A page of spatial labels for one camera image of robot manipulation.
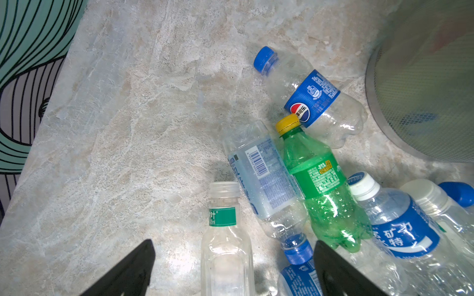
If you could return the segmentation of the green Sprite bottle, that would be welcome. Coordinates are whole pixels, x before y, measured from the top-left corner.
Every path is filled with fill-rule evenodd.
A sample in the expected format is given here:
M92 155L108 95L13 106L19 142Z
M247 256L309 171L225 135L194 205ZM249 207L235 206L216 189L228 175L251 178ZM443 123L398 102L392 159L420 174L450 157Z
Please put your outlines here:
M283 161L304 196L317 239L333 249L359 252L362 242L372 238L372 226L352 197L332 150L308 136L295 114L280 120L275 128L283 140Z

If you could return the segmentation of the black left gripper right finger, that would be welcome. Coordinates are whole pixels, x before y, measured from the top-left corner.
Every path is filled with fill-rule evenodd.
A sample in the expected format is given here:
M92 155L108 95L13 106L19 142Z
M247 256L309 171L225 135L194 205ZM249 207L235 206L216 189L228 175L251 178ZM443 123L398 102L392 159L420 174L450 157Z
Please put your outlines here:
M316 242L313 261L324 296L386 296L322 240Z

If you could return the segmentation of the clear square bottle green band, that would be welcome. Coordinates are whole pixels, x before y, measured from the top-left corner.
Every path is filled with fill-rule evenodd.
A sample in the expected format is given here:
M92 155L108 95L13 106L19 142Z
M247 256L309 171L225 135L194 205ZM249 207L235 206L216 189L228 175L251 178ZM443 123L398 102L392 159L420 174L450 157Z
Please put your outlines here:
M240 223L241 191L235 181L210 184L209 227L201 243L202 296L254 296L253 250Z

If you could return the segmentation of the clear bottle green white label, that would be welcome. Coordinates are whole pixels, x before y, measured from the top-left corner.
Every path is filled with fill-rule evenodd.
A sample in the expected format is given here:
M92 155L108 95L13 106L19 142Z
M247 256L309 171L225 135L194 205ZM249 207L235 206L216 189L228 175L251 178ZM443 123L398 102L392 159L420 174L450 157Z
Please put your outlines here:
M400 187L438 224L450 242L474 262L474 216L434 182L418 179Z

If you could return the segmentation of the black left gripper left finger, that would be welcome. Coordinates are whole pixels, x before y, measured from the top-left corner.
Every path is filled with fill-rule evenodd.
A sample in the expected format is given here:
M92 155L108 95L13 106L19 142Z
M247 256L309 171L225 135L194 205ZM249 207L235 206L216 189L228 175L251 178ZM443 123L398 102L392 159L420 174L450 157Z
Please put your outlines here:
M149 287L156 253L144 240L82 294L84 296L143 296Z

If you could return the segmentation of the clear bottle light blue label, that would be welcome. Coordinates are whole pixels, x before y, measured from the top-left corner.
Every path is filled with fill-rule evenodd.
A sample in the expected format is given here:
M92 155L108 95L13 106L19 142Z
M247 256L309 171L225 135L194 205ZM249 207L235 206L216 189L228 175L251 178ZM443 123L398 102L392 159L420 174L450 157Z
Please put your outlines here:
M226 132L223 148L264 233L280 243L290 264L309 261L313 250L304 234L307 209L263 122Z

